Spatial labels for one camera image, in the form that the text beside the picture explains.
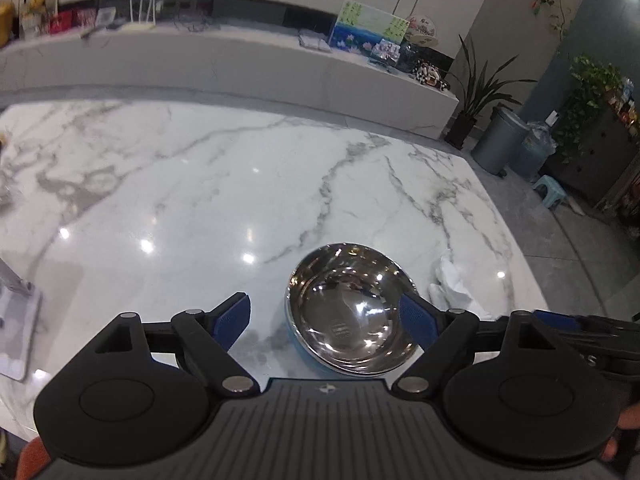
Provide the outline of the golden vase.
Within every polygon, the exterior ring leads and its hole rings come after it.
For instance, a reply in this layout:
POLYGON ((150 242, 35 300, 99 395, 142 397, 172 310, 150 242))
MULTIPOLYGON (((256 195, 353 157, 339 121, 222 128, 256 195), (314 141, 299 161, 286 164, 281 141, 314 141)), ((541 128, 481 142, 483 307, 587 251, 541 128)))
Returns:
POLYGON ((0 2, 0 48, 3 48, 13 36, 15 6, 12 2, 0 2))

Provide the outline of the white marble tv console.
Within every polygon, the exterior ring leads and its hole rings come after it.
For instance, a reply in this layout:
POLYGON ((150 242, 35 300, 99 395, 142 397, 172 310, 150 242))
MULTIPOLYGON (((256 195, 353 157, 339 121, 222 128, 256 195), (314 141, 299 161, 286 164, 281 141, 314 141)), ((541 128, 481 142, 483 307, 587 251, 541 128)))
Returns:
POLYGON ((361 55, 302 47, 297 34, 224 26, 66 32, 1 51, 1 91, 153 88, 313 108, 436 139, 458 105, 449 91, 391 74, 361 55))

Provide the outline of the blue plastic stool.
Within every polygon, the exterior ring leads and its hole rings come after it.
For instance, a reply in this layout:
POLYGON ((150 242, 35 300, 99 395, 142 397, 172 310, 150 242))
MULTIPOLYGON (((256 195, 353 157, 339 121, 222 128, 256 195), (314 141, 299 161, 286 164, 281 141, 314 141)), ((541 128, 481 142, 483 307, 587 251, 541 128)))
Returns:
POLYGON ((534 183, 533 190, 540 195, 544 208, 549 210, 555 209, 567 199, 567 192, 550 176, 541 176, 534 183))

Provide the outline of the white phone stand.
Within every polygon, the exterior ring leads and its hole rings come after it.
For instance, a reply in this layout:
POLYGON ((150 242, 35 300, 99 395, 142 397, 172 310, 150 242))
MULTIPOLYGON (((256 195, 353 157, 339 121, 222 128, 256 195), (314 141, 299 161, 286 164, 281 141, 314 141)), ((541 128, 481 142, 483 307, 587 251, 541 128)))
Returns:
POLYGON ((21 382, 27 374, 41 292, 34 284, 23 280, 4 260, 0 264, 1 375, 21 382))

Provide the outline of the dark cabinet with plant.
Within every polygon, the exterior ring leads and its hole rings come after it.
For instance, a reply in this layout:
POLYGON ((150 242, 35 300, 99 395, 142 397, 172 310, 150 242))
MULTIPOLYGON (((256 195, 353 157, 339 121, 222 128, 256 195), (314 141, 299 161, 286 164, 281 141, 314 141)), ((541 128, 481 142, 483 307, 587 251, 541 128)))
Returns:
POLYGON ((613 64, 574 58, 572 88, 552 130, 556 150, 542 166, 591 205, 605 198, 639 154, 636 85, 613 64))

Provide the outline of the potted green plant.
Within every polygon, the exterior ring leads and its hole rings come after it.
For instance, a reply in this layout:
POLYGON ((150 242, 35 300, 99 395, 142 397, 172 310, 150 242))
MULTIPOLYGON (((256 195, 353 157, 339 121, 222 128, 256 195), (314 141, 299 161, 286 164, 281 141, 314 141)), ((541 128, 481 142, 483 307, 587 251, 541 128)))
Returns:
POLYGON ((477 117, 489 104, 497 102, 522 104, 521 101, 514 98, 512 93, 506 91, 506 87, 512 86, 512 84, 534 84, 536 82, 536 79, 533 78, 501 79, 500 75, 516 61, 517 55, 508 58, 491 73, 487 61, 483 64, 477 61, 473 39, 463 39, 462 37, 459 39, 466 67, 466 78, 462 80, 451 72, 448 75, 454 77, 460 86, 462 107, 444 136, 445 142, 456 150, 463 148, 464 141, 477 123, 477 117))

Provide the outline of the grey trash can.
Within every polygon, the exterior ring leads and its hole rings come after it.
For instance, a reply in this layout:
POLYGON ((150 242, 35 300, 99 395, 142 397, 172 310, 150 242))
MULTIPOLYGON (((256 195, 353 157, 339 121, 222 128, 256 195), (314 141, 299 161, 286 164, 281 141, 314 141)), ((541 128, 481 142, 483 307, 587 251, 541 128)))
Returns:
POLYGON ((490 174, 500 174, 529 133, 529 126, 507 107, 497 105, 490 123, 471 151, 472 159, 490 174))

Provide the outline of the lotus painting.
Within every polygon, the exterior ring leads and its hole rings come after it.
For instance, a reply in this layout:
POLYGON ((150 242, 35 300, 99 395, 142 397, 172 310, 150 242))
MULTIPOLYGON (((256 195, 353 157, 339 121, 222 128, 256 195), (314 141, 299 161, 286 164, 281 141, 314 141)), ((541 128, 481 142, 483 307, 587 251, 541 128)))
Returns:
POLYGON ((369 56, 385 40, 401 44, 409 21, 355 0, 345 0, 329 36, 332 49, 369 56))

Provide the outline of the blue steel bowl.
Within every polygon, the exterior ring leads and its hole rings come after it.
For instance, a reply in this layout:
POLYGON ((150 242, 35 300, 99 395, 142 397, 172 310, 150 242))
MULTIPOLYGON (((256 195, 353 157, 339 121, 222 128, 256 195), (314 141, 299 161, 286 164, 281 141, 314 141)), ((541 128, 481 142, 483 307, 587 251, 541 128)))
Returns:
POLYGON ((299 347, 348 376, 383 376, 416 352, 399 301, 413 280, 382 252, 352 243, 319 247, 288 280, 285 316, 299 347))

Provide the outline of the blue water jug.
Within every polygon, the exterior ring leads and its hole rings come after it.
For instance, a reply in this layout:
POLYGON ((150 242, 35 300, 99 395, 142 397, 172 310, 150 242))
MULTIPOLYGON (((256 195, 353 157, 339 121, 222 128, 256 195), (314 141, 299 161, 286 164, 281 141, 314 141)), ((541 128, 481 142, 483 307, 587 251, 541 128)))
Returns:
POLYGON ((509 168, 526 180, 533 180, 554 154, 556 142, 545 122, 529 122, 529 133, 509 162, 509 168))

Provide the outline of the white wifi router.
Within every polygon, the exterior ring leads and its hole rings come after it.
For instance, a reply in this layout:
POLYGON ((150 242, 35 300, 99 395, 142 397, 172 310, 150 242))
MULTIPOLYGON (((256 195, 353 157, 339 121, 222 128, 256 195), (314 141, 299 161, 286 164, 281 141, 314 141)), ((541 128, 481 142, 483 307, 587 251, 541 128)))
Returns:
POLYGON ((156 0, 129 0, 129 20, 122 32, 146 32, 156 25, 156 0))

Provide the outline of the white paper towel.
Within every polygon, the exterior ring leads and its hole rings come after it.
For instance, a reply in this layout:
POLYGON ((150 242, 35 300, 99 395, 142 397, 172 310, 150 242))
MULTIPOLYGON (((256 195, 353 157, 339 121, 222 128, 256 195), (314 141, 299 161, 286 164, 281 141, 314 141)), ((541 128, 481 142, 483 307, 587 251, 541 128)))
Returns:
POLYGON ((441 311, 465 310, 475 314, 481 321, 495 318, 465 287, 460 271, 449 256, 442 256, 435 266, 435 281, 428 285, 427 296, 430 303, 441 311))

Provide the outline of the toy car model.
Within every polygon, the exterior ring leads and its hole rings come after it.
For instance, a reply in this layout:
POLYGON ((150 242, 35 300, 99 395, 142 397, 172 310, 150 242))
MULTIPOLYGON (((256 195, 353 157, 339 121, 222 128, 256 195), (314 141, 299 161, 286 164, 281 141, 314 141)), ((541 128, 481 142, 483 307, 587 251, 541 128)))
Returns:
POLYGON ((449 89, 448 82, 442 78, 440 70, 429 62, 420 62, 413 67, 410 77, 422 86, 432 87, 439 91, 449 89))

